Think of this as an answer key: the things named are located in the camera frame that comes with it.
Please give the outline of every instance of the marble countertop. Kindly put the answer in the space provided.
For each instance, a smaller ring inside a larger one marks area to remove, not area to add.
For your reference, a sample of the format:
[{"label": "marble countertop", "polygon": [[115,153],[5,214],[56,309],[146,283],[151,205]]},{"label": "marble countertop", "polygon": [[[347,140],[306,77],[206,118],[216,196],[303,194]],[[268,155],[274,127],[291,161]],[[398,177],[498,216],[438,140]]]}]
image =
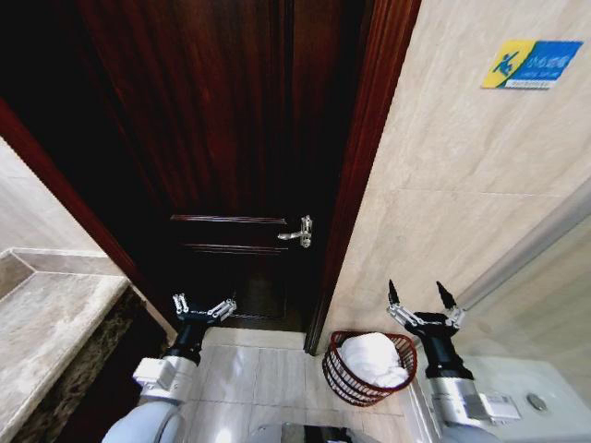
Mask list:
[{"label": "marble countertop", "polygon": [[121,276],[35,272],[0,300],[0,443],[18,432],[128,285]]}]

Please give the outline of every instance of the wall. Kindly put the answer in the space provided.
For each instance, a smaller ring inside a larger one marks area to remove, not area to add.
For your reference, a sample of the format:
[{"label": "wall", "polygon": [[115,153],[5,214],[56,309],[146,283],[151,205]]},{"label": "wall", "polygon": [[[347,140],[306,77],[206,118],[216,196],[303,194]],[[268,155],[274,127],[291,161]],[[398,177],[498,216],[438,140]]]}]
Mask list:
[{"label": "wall", "polygon": [[[423,0],[321,352],[336,329],[397,330],[392,278],[440,309],[591,175],[591,8],[569,0]],[[482,90],[510,39],[582,40],[553,90]]]},{"label": "wall", "polygon": [[13,246],[101,250],[0,138],[0,251]]},{"label": "wall", "polygon": [[470,310],[458,352],[550,362],[591,407],[589,263],[591,218]]}]

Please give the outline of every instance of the tiled floor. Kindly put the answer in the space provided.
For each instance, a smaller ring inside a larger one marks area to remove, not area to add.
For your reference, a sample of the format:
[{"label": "tiled floor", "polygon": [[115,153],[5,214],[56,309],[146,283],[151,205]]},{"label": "tiled floor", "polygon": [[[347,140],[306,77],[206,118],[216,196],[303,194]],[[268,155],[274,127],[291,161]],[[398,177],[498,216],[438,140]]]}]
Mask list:
[{"label": "tiled floor", "polygon": [[261,425],[282,422],[346,426],[382,443],[410,443],[396,395],[356,408],[327,386],[321,356],[303,351],[210,346],[183,408],[191,443],[243,443]]}]

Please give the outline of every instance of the metal latch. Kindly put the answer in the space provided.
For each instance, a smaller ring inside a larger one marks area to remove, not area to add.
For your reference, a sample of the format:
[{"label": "metal latch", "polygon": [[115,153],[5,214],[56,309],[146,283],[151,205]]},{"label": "metal latch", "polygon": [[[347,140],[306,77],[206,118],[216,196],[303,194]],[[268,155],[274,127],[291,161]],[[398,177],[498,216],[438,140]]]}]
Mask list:
[{"label": "metal latch", "polygon": [[299,244],[309,247],[312,244],[312,219],[307,215],[302,217],[302,230],[297,233],[280,233],[277,238],[280,240],[292,240],[299,237]]}]

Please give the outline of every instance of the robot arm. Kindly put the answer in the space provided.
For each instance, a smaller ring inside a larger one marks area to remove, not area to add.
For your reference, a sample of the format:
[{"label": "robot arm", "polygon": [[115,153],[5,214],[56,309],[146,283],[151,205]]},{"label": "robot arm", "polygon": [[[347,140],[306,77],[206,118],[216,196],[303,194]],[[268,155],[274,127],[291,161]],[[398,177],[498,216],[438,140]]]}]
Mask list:
[{"label": "robot arm", "polygon": [[181,443],[185,420],[180,407],[188,400],[200,362],[206,330],[220,324],[236,310],[232,299],[208,311],[191,308],[183,293],[174,295],[181,330],[163,358],[144,358],[133,378],[143,387],[147,402],[115,423],[103,443]]},{"label": "robot arm", "polygon": [[521,415],[510,397],[485,395],[476,390],[472,372],[464,366],[452,343],[452,336],[460,330],[465,311],[457,306],[452,294],[440,282],[437,286],[446,308],[445,314],[409,311],[400,304],[392,281],[389,283],[387,312],[423,343],[433,407],[444,423],[442,434],[451,438],[447,441],[498,441],[475,439],[478,433],[491,437],[478,425],[482,422],[508,423],[521,419]]}]

